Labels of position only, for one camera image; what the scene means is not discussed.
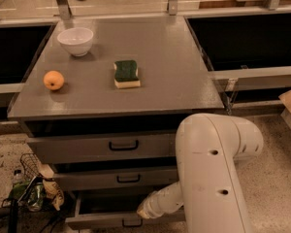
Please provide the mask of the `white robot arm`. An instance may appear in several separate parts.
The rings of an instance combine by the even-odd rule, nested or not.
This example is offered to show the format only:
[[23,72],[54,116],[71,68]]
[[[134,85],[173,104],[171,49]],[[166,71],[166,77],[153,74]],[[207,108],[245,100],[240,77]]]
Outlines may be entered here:
[[257,157],[263,145],[260,129],[245,118],[188,116],[176,134],[178,181],[149,194],[138,215],[184,209],[187,233],[253,233],[235,165]]

